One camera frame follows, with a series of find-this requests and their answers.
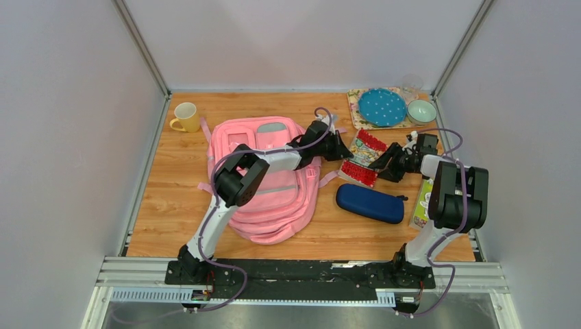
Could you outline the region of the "pink student backpack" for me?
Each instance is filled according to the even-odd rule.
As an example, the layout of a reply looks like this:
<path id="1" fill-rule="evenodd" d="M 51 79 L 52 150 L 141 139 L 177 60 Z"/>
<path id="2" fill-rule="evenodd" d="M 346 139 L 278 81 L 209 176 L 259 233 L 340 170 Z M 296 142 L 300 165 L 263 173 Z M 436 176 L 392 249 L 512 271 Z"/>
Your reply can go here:
<path id="1" fill-rule="evenodd" d="M 287 117 L 232 119 L 213 130 L 201 119 L 200 127 L 209 144 L 209 172 L 216 161 L 232 153 L 239 144 L 253 149 L 274 149 L 305 132 Z M 319 189 L 338 175 L 337 171 L 324 177 L 320 173 L 321 159 L 315 158 L 303 169 L 267 174 L 250 202 L 233 214 L 230 227 L 243 238 L 261 245 L 289 239 L 310 223 Z"/>

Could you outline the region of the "colourful red-edged book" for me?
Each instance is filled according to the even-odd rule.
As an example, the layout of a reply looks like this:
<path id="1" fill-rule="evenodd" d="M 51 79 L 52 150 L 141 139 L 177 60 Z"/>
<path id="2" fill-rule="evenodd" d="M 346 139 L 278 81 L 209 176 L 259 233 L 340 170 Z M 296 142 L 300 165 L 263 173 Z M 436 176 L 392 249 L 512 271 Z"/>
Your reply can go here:
<path id="1" fill-rule="evenodd" d="M 353 156 L 343 161 L 338 176 L 352 184 L 373 189 L 378 178 L 378 171 L 371 169 L 369 165 L 387 149 L 386 143 L 368 131 L 358 130 L 349 146 Z"/>

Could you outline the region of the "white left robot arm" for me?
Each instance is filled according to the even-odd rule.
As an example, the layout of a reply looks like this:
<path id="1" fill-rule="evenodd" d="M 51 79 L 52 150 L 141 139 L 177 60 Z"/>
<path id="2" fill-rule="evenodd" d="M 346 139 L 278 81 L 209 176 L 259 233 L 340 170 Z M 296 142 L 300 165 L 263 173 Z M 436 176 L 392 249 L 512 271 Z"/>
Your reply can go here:
<path id="1" fill-rule="evenodd" d="M 284 117 L 238 119 L 208 132 L 208 211 L 177 263 L 192 284 L 209 276 L 217 244 L 228 226 L 258 244 L 292 237 L 311 220 L 318 190 L 327 184 L 321 161 L 351 158 L 329 118 L 306 129 Z"/>

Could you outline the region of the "green comic book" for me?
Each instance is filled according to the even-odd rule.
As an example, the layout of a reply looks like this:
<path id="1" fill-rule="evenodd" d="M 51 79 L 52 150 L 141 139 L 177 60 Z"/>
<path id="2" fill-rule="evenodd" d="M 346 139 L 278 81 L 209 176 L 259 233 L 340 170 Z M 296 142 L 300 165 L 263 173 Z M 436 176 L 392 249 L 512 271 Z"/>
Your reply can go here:
<path id="1" fill-rule="evenodd" d="M 416 230 L 421 230 L 425 224 L 430 220 L 428 215 L 428 207 L 433 188 L 434 180 L 432 178 L 422 181 L 421 188 L 417 197 L 409 226 Z"/>

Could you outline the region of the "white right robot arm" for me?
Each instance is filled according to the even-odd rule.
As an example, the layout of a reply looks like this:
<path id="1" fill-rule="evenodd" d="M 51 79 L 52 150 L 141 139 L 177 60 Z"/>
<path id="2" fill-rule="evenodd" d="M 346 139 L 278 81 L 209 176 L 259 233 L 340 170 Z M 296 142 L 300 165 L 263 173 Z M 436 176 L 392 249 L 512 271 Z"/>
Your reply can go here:
<path id="1" fill-rule="evenodd" d="M 411 242 L 394 255 L 392 281 L 410 286 L 426 275 L 436 256 L 460 234 L 481 228 L 487 217 L 489 171 L 466 167 L 458 159 L 439 154 L 438 136 L 431 129 L 413 131 L 408 146 L 392 143 L 369 168 L 378 177 L 399 182 L 406 173 L 420 173 L 433 181 L 428 202 L 428 222 Z"/>

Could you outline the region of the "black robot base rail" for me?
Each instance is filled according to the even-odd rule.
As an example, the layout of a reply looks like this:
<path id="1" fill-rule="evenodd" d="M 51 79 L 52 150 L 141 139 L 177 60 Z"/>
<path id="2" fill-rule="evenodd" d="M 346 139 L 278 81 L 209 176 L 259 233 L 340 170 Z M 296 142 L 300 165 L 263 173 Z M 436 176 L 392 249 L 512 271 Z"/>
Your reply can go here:
<path id="1" fill-rule="evenodd" d="M 388 262 L 228 259 L 222 267 L 203 263 L 189 274 L 179 261 L 168 263 L 165 283 L 201 285 L 211 296 L 246 300 L 371 301 L 377 289 L 433 289 L 431 269 Z"/>

